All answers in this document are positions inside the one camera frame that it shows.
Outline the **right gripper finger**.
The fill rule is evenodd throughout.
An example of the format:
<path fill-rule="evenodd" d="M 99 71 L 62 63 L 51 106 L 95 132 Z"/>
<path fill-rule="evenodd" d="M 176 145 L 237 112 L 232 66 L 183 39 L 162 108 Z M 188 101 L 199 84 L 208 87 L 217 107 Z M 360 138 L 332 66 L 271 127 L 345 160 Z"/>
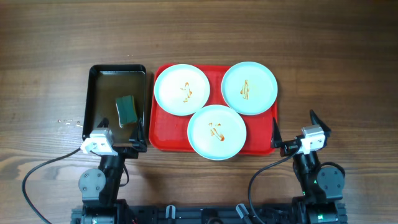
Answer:
<path fill-rule="evenodd" d="M 314 110 L 310 110 L 310 119 L 313 125 L 319 125 L 326 137 L 330 137 L 331 129 L 316 115 Z"/>
<path fill-rule="evenodd" d="M 275 118 L 273 118 L 271 144 L 272 147 L 282 147 L 282 137 L 280 135 L 279 127 Z"/>

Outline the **green yellow sponge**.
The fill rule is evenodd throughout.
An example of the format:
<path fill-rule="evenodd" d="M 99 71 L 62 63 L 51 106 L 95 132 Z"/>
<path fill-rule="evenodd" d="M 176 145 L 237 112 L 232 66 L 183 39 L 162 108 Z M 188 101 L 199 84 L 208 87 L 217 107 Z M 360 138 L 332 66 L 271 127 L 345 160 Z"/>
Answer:
<path fill-rule="evenodd" d="M 123 128 L 125 125 L 136 123 L 137 113 L 132 95 L 123 96 L 116 99 L 116 109 L 119 117 L 119 126 Z"/>

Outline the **white plate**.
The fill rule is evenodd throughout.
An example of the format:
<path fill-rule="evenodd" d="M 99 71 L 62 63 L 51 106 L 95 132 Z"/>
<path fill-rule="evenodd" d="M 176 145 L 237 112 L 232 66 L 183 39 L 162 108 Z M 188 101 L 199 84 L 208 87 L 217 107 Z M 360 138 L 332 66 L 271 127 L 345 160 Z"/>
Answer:
<path fill-rule="evenodd" d="M 210 96 L 210 83 L 199 68 L 176 64 L 156 78 L 154 96 L 158 105 L 176 116 L 187 116 L 204 107 Z"/>
<path fill-rule="evenodd" d="M 187 137 L 197 154 L 222 161 L 232 158 L 243 148 L 247 130 L 235 110 L 223 105 L 209 105 L 190 118 Z"/>
<path fill-rule="evenodd" d="M 278 94 L 274 74 L 257 62 L 240 62 L 227 70 L 221 81 L 225 103 L 237 113 L 254 116 L 267 111 Z"/>

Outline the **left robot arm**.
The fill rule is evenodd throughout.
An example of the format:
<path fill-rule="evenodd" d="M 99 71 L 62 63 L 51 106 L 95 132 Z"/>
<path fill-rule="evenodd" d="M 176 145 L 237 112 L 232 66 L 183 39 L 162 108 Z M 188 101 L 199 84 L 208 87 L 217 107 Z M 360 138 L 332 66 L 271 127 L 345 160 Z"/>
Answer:
<path fill-rule="evenodd" d="M 147 151 L 144 138 L 144 120 L 139 119 L 129 141 L 130 146 L 115 146 L 114 135 L 108 128 L 109 120 L 104 118 L 97 128 L 85 138 L 81 145 L 84 153 L 100 156 L 96 169 L 85 171 L 78 187 L 82 194 L 82 211 L 74 211 L 72 223 L 79 224 L 127 224 L 134 223 L 134 212 L 125 199 L 118 199 L 121 177 L 127 174 L 126 159 L 137 159 L 140 152 Z"/>

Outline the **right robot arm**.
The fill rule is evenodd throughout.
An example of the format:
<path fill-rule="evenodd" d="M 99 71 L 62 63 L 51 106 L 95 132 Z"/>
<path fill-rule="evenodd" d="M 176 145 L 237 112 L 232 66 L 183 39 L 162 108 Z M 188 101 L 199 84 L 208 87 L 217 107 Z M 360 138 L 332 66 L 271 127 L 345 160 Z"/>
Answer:
<path fill-rule="evenodd" d="M 343 199 L 345 170 L 334 162 L 321 163 L 317 152 L 327 145 L 331 129 L 310 111 L 312 124 L 302 128 L 302 134 L 283 141 L 273 120 L 271 146 L 280 149 L 281 157 L 293 159 L 293 171 L 303 195 L 294 197 L 289 222 L 301 224 L 347 223 Z"/>

